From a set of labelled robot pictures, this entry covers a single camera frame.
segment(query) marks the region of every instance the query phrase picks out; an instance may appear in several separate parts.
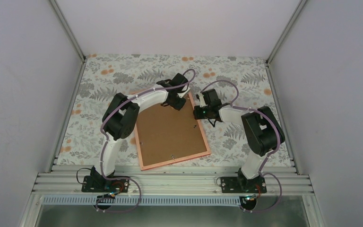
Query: white wall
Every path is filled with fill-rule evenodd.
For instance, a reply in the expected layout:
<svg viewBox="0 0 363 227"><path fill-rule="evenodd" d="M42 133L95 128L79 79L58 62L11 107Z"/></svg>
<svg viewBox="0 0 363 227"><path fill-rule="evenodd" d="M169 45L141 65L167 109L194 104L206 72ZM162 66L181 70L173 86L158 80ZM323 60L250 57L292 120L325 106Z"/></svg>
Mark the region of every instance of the white wall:
<svg viewBox="0 0 363 227"><path fill-rule="evenodd" d="M309 1L271 66L326 224L363 226L363 1Z"/></svg>
<svg viewBox="0 0 363 227"><path fill-rule="evenodd" d="M0 0L0 226L18 226L81 61L47 0Z"/></svg>
<svg viewBox="0 0 363 227"><path fill-rule="evenodd" d="M84 54L267 58L299 0L58 0Z"/></svg>

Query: brown backing panel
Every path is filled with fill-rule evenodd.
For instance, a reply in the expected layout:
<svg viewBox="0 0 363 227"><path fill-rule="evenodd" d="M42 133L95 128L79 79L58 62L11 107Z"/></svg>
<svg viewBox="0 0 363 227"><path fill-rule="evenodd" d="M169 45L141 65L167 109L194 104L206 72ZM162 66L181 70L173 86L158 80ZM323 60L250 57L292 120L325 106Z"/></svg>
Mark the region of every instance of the brown backing panel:
<svg viewBox="0 0 363 227"><path fill-rule="evenodd" d="M201 122L194 119L191 93L184 107L154 105L138 114L135 127L142 170L209 155Z"/></svg>

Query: wooden frame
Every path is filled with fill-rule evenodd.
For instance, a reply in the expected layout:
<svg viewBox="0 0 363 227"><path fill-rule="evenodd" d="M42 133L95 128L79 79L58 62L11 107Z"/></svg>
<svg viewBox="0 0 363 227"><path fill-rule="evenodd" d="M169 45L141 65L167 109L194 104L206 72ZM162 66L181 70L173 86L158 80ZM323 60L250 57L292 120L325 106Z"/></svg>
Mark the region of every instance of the wooden frame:
<svg viewBox="0 0 363 227"><path fill-rule="evenodd" d="M188 97L189 97L189 100L191 101L191 105L194 106L195 105L194 104L194 100L193 100L193 97L192 97L192 95L191 95L190 92L188 94ZM136 137L136 146L137 146L137 153L138 153L138 162L140 164L141 170L148 170L148 169L152 169L152 168L166 166L166 165L170 165L170 164L174 164L174 163L178 163L178 162L187 161L187 160L190 160L190 159L194 159L194 158L198 158L198 157L210 155L211 154L211 150L209 149L208 140L207 140L207 137L205 135L204 128L203 128L203 126L201 124L201 120L197 120L197 125L198 125L198 127L199 127L199 129L201 131L202 138L203 138L205 147L207 149L206 151L200 152L200 153L197 153L197 154L194 154L194 155L189 155L189 156L184 156L184 157L180 157L180 158L175 158L173 160L159 162L159 163L156 163L156 164L152 164L152 165L145 166L144 163L143 163L143 160L142 160L141 146L140 146L140 140L139 140L139 137L138 137L138 129L137 129L137 124L136 124L136 126L134 127L134 134L135 134L135 137Z"/></svg>

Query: gray floor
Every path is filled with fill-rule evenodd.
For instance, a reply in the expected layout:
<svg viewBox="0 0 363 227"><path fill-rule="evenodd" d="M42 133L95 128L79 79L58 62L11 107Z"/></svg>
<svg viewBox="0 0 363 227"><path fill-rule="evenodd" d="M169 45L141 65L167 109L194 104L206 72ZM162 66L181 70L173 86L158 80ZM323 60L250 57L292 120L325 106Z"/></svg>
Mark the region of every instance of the gray floor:
<svg viewBox="0 0 363 227"><path fill-rule="evenodd" d="M271 206L276 197L262 197L257 209ZM118 206L112 209L126 209ZM39 227L306 227L301 196L283 196L272 211L249 214L236 207L141 206L127 214L96 212L92 206L43 206Z"/></svg>

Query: floral tablecloth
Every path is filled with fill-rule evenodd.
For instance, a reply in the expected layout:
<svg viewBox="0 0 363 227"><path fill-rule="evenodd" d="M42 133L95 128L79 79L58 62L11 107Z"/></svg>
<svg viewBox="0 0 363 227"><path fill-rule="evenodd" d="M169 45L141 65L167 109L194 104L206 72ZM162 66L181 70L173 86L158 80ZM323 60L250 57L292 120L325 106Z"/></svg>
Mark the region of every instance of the floral tablecloth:
<svg viewBox="0 0 363 227"><path fill-rule="evenodd" d="M277 113L264 60L260 58L93 54L87 59L57 164L93 165L97 161L104 142L100 133L102 116L116 93L130 94L149 88L186 69L197 71L197 77L190 84L193 94L198 94L212 81L226 79L239 88L236 105L253 108L267 105ZM191 76L192 73L186 74L188 79ZM236 94L235 89L224 82L214 84L213 88L223 102L230 102ZM212 154L173 166L241 166L250 150L243 127L218 122L214 128L207 120L202 123ZM135 144L133 133L121 145L118 165L138 166ZM290 166L284 144L266 166Z"/></svg>

